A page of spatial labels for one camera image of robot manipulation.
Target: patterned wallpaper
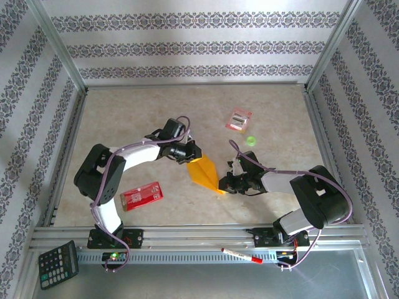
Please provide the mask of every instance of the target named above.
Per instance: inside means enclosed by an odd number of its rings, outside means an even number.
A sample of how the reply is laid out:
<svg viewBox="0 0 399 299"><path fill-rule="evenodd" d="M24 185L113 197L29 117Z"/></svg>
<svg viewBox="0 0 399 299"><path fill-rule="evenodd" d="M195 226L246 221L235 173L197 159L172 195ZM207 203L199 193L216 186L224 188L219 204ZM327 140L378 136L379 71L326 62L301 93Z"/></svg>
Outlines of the patterned wallpaper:
<svg viewBox="0 0 399 299"><path fill-rule="evenodd" d="M398 4L362 4L314 90L390 298L399 298Z"/></svg>
<svg viewBox="0 0 399 299"><path fill-rule="evenodd" d="M0 298L13 298L77 90L25 1L0 1L0 12Z"/></svg>
<svg viewBox="0 0 399 299"><path fill-rule="evenodd" d="M139 85L305 83L346 2L43 4L87 85Z"/></svg>

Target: green tape roll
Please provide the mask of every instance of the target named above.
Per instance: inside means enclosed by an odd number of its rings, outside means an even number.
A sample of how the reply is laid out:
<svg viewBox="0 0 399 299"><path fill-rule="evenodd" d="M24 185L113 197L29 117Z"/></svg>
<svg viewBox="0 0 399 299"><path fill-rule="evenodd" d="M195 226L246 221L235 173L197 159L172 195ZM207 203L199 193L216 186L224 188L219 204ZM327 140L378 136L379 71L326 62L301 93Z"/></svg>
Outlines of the green tape roll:
<svg viewBox="0 0 399 299"><path fill-rule="evenodd" d="M256 144L255 136L248 136L247 137L247 145L254 146Z"/></svg>

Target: red box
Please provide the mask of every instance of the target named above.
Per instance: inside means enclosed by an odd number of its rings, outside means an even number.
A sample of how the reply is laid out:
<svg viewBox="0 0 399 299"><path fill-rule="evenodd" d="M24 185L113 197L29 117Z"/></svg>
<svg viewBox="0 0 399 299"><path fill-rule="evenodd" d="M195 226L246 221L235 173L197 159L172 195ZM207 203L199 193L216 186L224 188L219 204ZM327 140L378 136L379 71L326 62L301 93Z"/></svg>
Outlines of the red box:
<svg viewBox="0 0 399 299"><path fill-rule="evenodd" d="M248 128L251 117L252 112L241 108L234 108L233 113L230 116L230 120L226 124L226 128L243 134Z"/></svg>
<svg viewBox="0 0 399 299"><path fill-rule="evenodd" d="M123 210L125 212L137 209L146 204L163 199L160 183L154 182L121 193L120 199L122 200Z"/></svg>

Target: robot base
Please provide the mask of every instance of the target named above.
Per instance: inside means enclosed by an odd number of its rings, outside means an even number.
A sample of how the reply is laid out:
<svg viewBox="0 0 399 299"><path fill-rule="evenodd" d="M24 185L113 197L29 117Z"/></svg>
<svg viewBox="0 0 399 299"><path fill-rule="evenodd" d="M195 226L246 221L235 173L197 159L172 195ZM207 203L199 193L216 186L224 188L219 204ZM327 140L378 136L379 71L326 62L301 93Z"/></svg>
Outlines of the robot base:
<svg viewBox="0 0 399 299"><path fill-rule="evenodd" d="M140 249L143 243L142 229L124 229L122 234L122 240L129 245L131 249ZM116 242L115 245L105 240L101 230L92 229L90 230L89 240L87 241L88 249L124 249L121 243Z"/></svg>
<svg viewBox="0 0 399 299"><path fill-rule="evenodd" d="M254 236L255 248L258 247L280 247L281 242L276 237L276 232L272 227L255 227L253 229L247 229L246 232ZM298 241L298 246L309 246L309 236L304 230L299 232L295 239Z"/></svg>

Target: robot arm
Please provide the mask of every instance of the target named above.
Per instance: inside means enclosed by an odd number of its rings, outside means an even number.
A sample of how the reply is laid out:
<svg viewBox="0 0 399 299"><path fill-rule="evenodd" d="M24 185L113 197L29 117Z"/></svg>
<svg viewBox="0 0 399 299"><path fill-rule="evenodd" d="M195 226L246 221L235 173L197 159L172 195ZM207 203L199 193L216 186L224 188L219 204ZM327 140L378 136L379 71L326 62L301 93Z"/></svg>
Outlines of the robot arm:
<svg viewBox="0 0 399 299"><path fill-rule="evenodd" d="M164 156L176 160L179 164L189 163L202 157L201 149L190 137L186 143L168 142L168 140L181 136L185 130L184 124L170 118L162 130L158 129L142 139L142 145L119 152L112 158L105 186L95 209L98 222L108 232L119 239L123 234L123 222L117 213L114 196L124 171ZM103 179L103 173L99 169L105 167L116 150L118 148L107 148L104 145L95 145L91 149L74 178L74 184L79 188L81 194L88 196L93 201L96 200ZM99 227L96 226L96 228L108 242L115 244L114 239L102 232Z"/></svg>
<svg viewBox="0 0 399 299"><path fill-rule="evenodd" d="M244 154L257 162L252 151ZM258 193L255 195L266 192L285 192L296 195L300 209L282 216L273 223L274 237L280 244L303 230L312 227L323 229L349 212L348 203L343 194L330 184L313 176L266 171L240 155L228 164L233 170L219 181L220 190L245 195L250 195L246 194L249 189L257 190ZM323 166L316 166L309 172L338 184Z"/></svg>

